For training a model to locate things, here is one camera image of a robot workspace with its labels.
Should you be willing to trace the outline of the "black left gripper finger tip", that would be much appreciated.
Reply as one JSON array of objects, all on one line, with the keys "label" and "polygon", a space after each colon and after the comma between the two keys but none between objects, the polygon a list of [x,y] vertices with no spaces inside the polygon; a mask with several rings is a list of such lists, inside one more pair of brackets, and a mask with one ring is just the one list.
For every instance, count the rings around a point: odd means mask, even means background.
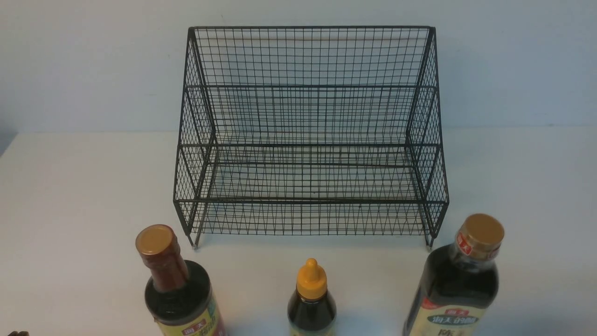
[{"label": "black left gripper finger tip", "polygon": [[25,330],[14,330],[8,336],[29,336],[29,333]]}]

